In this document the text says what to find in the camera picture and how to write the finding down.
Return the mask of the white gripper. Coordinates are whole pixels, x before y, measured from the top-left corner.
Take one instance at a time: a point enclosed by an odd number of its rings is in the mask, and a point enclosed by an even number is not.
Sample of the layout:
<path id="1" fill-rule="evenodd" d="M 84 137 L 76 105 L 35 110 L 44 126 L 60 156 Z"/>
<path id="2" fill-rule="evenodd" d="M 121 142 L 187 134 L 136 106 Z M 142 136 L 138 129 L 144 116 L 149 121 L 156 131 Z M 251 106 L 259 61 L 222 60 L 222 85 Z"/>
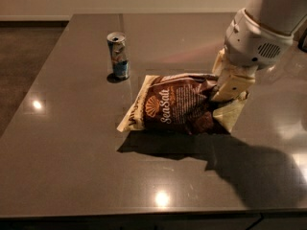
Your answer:
<path id="1" fill-rule="evenodd" d="M 211 100 L 222 103 L 237 98 L 255 83 L 257 66 L 263 69 L 275 65 L 293 38 L 292 34 L 279 34 L 259 25 L 245 9 L 239 10 L 226 30 L 224 50 L 217 54 L 212 68 L 218 81 Z"/>

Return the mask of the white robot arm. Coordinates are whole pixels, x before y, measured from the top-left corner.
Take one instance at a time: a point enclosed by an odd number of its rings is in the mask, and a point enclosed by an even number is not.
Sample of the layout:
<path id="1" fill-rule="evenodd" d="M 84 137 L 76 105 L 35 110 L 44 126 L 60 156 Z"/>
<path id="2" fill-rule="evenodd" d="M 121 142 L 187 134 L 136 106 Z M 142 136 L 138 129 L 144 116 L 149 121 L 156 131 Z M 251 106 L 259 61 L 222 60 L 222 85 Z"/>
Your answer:
<path id="1" fill-rule="evenodd" d="M 214 102 L 238 97 L 259 69 L 275 65 L 293 44 L 307 16 L 307 0 L 249 0 L 225 32 L 212 72 L 219 77 Z"/>

